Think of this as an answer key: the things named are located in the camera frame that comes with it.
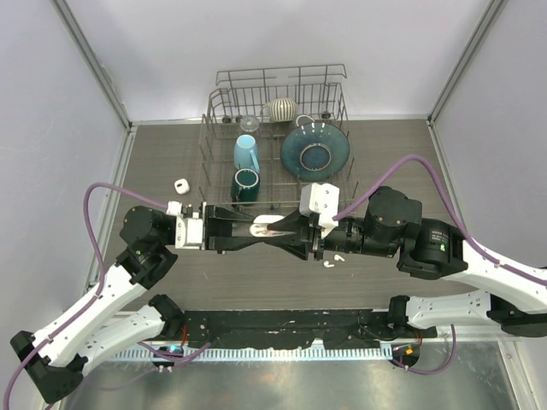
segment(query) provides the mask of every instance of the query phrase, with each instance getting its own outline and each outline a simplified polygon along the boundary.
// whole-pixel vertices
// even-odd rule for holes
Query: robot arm
[[[394,258],[397,268],[416,278],[456,280],[479,288],[459,296],[422,298],[395,296],[388,325],[427,329],[436,325],[471,325],[495,321],[517,336],[547,336],[547,289],[485,260],[452,225],[421,217],[421,203],[402,192],[380,187],[370,198],[364,218],[333,220],[338,188],[311,184],[304,188],[300,207],[286,217],[254,217],[204,203],[199,212],[171,203],[168,213],[146,207],[130,209],[121,237],[127,248],[107,275],[102,294],[26,366],[48,403],[70,394],[93,368],[133,343],[153,337],[174,338],[184,314],[166,296],[114,325],[102,327],[120,308],[143,295],[176,262],[166,248],[239,250],[266,243],[307,260],[320,260],[325,250]],[[545,270],[508,261],[536,278]],[[60,318],[34,334],[21,331],[11,345],[21,360],[49,334],[83,307],[92,288]]]
[[[390,303],[390,322],[426,329],[435,325],[472,325],[492,321],[507,333],[523,337],[547,336],[547,289],[500,265],[509,264],[535,278],[544,269],[511,261],[481,247],[500,260],[496,265],[480,255],[460,231],[440,220],[421,217],[421,202],[402,192],[380,187],[370,198],[364,218],[333,221],[338,189],[312,184],[304,189],[300,208],[271,223],[214,206],[204,206],[205,248],[238,250],[264,242],[300,259],[322,259],[325,250],[394,258],[397,268],[425,280],[455,280],[479,290],[459,296],[422,298],[396,296]],[[233,236],[232,226],[249,225],[249,235]]]
[[[20,331],[11,339],[21,361],[43,340],[50,340],[26,366],[47,403],[69,395],[93,368],[130,345],[180,334],[185,316],[165,295],[154,296],[134,315],[103,327],[127,303],[151,289],[175,263],[177,255],[166,248],[174,244],[175,221],[174,216],[149,208],[131,209],[121,230],[127,248],[107,271],[97,300],[52,340],[50,334],[55,329],[97,297],[97,285],[43,329],[33,334]]]

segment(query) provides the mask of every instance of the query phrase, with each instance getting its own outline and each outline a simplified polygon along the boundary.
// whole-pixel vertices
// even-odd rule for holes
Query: wire rack
[[[207,114],[202,117],[199,138],[201,166],[198,191],[202,201],[218,205],[232,203],[230,189],[236,169],[233,147],[244,134],[239,126],[242,116],[252,114],[261,121],[254,134],[258,145],[261,186],[257,202],[247,204],[245,212],[286,214],[298,206],[306,182],[288,173],[279,153],[286,136],[296,127],[293,123],[272,123],[263,107],[276,98],[289,97],[298,104],[298,113],[316,122],[340,128],[350,142],[350,158],[344,168],[324,182],[340,188],[340,206],[356,195],[359,178],[347,129],[341,80],[347,78],[343,64],[258,68],[220,71],[217,88],[209,95]]]

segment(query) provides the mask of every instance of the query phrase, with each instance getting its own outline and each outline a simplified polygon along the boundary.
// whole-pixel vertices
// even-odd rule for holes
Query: dark green mug
[[[242,168],[233,174],[232,202],[255,202],[258,199],[258,190],[260,190],[260,177],[255,170]]]

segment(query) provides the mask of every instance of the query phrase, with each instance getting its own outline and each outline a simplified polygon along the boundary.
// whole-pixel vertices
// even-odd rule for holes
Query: white earbud
[[[184,195],[190,190],[190,184],[184,178],[174,181],[174,188],[178,194]]]

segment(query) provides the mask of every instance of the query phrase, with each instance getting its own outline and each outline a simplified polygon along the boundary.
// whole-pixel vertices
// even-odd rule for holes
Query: blue bowl
[[[302,181],[321,182],[338,173],[350,158],[350,142],[342,130],[309,123],[293,130],[281,147],[283,167]]]

